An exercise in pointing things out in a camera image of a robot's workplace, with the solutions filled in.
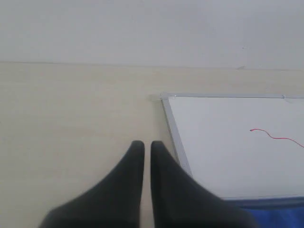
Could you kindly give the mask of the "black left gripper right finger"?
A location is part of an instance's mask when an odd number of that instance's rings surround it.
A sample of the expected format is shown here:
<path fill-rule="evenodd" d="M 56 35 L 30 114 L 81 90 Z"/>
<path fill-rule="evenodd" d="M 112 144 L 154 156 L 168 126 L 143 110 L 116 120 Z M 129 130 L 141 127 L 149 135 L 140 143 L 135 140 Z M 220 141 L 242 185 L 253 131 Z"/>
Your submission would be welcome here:
<path fill-rule="evenodd" d="M 246 211 L 200 186 L 162 141 L 151 143 L 151 194 L 157 228 L 256 228 Z"/>

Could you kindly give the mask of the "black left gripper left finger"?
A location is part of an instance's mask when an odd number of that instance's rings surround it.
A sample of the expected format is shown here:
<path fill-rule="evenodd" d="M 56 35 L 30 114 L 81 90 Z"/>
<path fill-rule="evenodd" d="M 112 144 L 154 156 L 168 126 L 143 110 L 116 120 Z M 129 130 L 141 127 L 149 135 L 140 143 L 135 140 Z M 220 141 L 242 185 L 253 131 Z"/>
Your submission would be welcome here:
<path fill-rule="evenodd" d="M 51 210 L 42 228 L 138 228 L 145 147 L 133 141 L 124 157 L 93 188 Z"/>

